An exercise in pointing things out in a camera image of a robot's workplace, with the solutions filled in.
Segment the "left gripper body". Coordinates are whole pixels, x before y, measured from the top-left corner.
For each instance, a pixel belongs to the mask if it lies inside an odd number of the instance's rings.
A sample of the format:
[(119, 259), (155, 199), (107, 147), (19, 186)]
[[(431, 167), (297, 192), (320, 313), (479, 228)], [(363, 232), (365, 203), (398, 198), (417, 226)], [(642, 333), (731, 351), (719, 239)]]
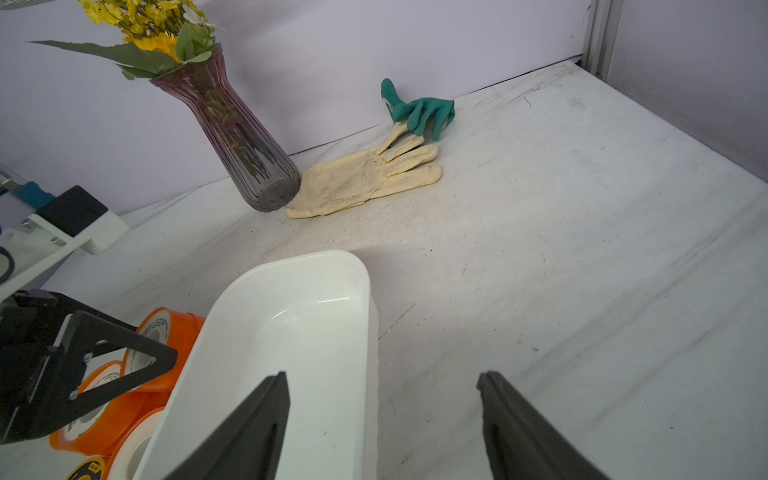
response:
[(61, 428), (60, 394), (53, 388), (62, 360), (54, 341), (61, 328), (56, 296), (21, 290), (1, 303), (1, 442), (47, 436)]

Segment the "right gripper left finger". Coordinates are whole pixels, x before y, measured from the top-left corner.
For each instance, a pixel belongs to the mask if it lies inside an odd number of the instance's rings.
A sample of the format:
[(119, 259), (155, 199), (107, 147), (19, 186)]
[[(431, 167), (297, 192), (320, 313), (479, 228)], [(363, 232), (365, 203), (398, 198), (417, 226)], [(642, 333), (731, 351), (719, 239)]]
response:
[(177, 480), (276, 477), (290, 409), (287, 375), (266, 377), (167, 477)]

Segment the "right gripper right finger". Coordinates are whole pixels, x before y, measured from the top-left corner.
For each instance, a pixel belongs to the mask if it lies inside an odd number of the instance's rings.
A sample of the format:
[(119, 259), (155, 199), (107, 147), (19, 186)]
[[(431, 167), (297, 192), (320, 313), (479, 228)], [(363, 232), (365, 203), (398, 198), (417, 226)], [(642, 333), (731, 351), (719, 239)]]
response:
[(500, 373), (482, 373), (476, 388), (495, 479), (607, 479)]

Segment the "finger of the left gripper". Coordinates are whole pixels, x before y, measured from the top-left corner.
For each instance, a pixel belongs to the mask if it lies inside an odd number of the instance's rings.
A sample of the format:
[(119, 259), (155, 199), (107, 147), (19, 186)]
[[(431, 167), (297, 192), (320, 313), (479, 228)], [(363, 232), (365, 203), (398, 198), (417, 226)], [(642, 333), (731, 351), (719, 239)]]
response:
[[(144, 356), (146, 364), (131, 373), (119, 367), (115, 379), (86, 385), (89, 375), (126, 353)], [(45, 348), (32, 376), (23, 401), (23, 437), (42, 438), (97, 413), (121, 395), (136, 393), (171, 372), (178, 363), (176, 348), (77, 310), (64, 322), (61, 339)]]

